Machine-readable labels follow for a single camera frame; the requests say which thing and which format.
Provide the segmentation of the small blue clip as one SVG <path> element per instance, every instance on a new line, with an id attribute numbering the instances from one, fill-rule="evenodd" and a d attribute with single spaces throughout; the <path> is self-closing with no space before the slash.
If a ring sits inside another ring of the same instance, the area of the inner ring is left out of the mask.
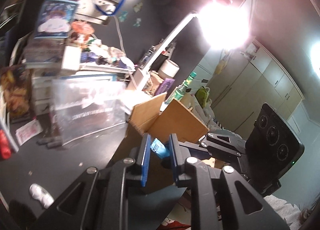
<path id="1" fill-rule="evenodd" d="M 170 156 L 170 151 L 166 146 L 157 138 L 155 138 L 150 145 L 150 149 L 160 158 L 164 159 Z"/>

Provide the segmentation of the white ghost shaped case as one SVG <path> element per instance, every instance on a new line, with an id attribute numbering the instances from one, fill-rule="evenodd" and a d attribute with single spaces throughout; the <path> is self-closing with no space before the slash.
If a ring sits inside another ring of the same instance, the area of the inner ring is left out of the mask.
<path id="1" fill-rule="evenodd" d="M 33 183 L 29 188 L 31 197 L 41 204 L 44 209 L 48 209 L 54 202 L 53 197 L 40 185 Z"/>

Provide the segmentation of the black plush yellow eyes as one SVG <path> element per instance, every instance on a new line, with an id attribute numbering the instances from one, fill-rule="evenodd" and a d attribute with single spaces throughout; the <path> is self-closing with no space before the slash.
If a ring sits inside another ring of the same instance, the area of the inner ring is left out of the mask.
<path id="1" fill-rule="evenodd" d="M 27 205 L 20 203 L 17 200 L 10 201 L 9 214 L 20 229 L 30 229 L 37 219 L 33 211 Z"/>

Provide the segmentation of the brown cardboard box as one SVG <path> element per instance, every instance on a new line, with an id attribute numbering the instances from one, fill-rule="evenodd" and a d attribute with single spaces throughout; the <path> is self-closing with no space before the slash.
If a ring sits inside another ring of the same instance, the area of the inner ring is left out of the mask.
<path id="1" fill-rule="evenodd" d="M 112 157 L 113 162 L 128 157 L 132 148 L 140 146 L 145 133 L 162 143 L 168 141 L 170 134 L 176 134 L 180 142 L 191 143 L 197 143 L 207 134 L 208 128 L 204 123 L 179 101 L 172 100 L 160 112 L 166 95 L 162 93 L 133 107 L 125 137 Z"/>

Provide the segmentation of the green bottle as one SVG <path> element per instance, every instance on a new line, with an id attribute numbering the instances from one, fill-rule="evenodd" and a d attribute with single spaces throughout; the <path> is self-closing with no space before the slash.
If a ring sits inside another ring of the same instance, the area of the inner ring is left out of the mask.
<path id="1" fill-rule="evenodd" d="M 178 87 L 176 87 L 168 99 L 165 101 L 165 104 L 169 105 L 173 99 L 180 100 L 186 93 L 188 87 L 190 86 L 191 82 L 196 77 L 196 72 L 192 72 L 186 80 L 184 80 Z"/>

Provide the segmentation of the clear zip bag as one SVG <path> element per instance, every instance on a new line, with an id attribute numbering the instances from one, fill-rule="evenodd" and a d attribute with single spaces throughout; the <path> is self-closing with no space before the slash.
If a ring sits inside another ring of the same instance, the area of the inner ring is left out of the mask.
<path id="1" fill-rule="evenodd" d="M 51 114 L 63 145 L 125 123 L 121 81 L 54 79 Z"/>

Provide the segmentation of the black marker pen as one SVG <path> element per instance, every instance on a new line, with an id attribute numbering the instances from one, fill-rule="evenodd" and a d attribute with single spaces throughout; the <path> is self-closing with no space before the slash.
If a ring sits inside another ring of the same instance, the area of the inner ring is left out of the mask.
<path id="1" fill-rule="evenodd" d="M 61 137 L 44 137 L 37 141 L 38 145 L 45 145 L 48 149 L 58 148 L 63 145 Z"/>

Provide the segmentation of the white drawer unit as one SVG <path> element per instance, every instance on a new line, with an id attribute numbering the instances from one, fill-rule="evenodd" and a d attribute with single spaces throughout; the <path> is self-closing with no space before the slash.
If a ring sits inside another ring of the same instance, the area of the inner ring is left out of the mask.
<path id="1" fill-rule="evenodd" d="M 77 80 L 106 80 L 116 81 L 115 73 L 101 71 L 78 71 L 74 74 L 60 73 L 57 69 L 39 69 L 31 76 L 32 105 L 36 115 L 49 113 L 52 80 L 77 79 Z"/>

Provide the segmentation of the pink white sachet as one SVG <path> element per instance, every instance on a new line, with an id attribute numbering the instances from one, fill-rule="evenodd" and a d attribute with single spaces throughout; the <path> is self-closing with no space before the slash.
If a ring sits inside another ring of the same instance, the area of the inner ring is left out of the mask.
<path id="1" fill-rule="evenodd" d="M 23 145 L 29 139 L 40 134 L 43 131 L 43 128 L 40 125 L 40 122 L 37 119 L 33 119 L 29 123 L 20 127 L 16 130 L 16 138 L 19 146 Z"/>

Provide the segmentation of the orange figure toy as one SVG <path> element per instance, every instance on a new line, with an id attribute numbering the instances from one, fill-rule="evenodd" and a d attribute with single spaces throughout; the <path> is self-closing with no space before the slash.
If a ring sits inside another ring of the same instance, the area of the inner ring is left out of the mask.
<path id="1" fill-rule="evenodd" d="M 86 21 L 73 21 L 69 38 L 72 44 L 85 49 L 89 41 L 94 39 L 94 32 L 92 25 Z"/>

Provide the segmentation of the white desk lamp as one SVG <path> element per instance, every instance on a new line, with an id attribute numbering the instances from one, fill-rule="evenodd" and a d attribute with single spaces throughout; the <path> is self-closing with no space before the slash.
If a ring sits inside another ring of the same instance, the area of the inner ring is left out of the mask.
<path id="1" fill-rule="evenodd" d="M 138 69 L 127 86 L 128 90 L 142 90 L 151 65 L 172 41 L 176 49 L 172 61 L 179 66 L 174 86 L 184 80 L 210 50 L 230 51 L 242 46 L 249 37 L 249 10 L 219 2 L 209 2 L 199 12 L 192 12 L 164 39 L 158 51 L 143 70 Z"/>

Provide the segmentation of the red plastic bottle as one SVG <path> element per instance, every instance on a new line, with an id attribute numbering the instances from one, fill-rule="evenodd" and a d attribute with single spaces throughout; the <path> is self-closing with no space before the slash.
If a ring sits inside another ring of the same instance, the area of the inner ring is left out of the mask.
<path id="1" fill-rule="evenodd" d="M 9 142 L 3 130 L 0 130 L 0 151 L 1 157 L 4 160 L 7 160 L 11 157 L 11 149 L 9 146 Z"/>

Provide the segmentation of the blue Cinnamoroll box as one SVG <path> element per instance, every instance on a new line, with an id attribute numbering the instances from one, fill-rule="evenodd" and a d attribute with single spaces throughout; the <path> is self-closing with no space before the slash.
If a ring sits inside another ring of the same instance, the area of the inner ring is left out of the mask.
<path id="1" fill-rule="evenodd" d="M 67 38 L 77 8 L 75 1 L 44 0 L 36 21 L 34 38 Z"/>

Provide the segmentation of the white wall power socket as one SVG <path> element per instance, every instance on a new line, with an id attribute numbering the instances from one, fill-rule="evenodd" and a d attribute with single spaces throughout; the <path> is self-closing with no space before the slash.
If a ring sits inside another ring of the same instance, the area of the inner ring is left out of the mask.
<path id="1" fill-rule="evenodd" d="M 106 13 L 112 13 L 117 4 L 110 0 L 79 0 L 74 18 L 81 21 L 107 26 L 110 17 Z"/>

